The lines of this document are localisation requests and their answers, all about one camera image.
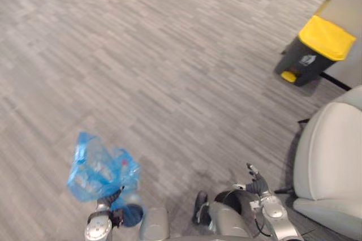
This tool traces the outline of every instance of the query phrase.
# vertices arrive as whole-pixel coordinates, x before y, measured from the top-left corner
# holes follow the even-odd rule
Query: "yellow lid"
[[[312,16],[298,36],[306,46],[332,61],[344,60],[356,40],[341,27],[316,15]]]

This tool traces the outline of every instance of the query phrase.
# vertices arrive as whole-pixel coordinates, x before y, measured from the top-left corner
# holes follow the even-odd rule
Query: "yellow pedal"
[[[285,79],[285,81],[288,81],[289,83],[294,83],[295,80],[296,80],[295,74],[293,74],[293,73],[290,72],[290,71],[283,71],[283,72],[281,73],[281,77],[282,77],[283,79]]]

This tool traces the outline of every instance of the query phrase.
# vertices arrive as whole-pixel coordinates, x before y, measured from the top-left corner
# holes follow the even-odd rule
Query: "bin label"
[[[316,57],[316,55],[305,55],[301,58],[301,60],[299,60],[299,63],[307,67],[316,60]]]

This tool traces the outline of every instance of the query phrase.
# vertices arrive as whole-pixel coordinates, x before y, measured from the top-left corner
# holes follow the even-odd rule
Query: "wall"
[[[327,0],[317,14],[357,37],[347,59],[325,72],[350,87],[362,84],[362,0]]]

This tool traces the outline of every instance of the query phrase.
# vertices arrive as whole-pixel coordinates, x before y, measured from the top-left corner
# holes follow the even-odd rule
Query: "chair leg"
[[[298,123],[299,123],[299,124],[308,123],[309,120],[310,120],[310,118],[306,118],[306,119],[303,119],[303,120],[298,121]]]
[[[281,188],[274,191],[275,194],[292,194],[294,193],[294,187]]]

